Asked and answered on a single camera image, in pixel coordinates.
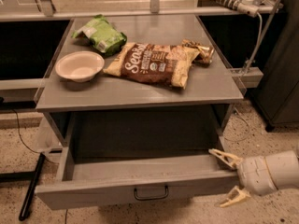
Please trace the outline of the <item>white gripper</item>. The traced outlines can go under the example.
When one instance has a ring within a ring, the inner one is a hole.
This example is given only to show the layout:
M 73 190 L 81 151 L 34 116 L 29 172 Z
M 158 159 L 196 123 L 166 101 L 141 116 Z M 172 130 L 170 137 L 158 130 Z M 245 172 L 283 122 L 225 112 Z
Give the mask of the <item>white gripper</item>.
M 231 169 L 237 168 L 240 184 L 246 188 L 241 189 L 239 186 L 234 186 L 228 192 L 225 199 L 220 202 L 219 207 L 225 208 L 244 202 L 250 198 L 249 192 L 263 196 L 278 190 L 270 175 L 265 157 L 256 156 L 243 160 L 235 154 L 224 152 L 216 148 L 212 148 L 208 152 Z

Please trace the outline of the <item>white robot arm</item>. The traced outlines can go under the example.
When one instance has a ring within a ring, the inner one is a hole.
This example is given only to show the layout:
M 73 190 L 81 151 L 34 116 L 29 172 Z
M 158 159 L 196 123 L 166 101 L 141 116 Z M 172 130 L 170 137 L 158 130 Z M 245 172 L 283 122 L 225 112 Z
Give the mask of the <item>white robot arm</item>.
M 240 186 L 234 186 L 219 203 L 224 208 L 244 202 L 251 195 L 264 196 L 280 189 L 299 188 L 299 159 L 289 150 L 268 156 L 240 158 L 212 148 L 208 151 L 236 170 Z

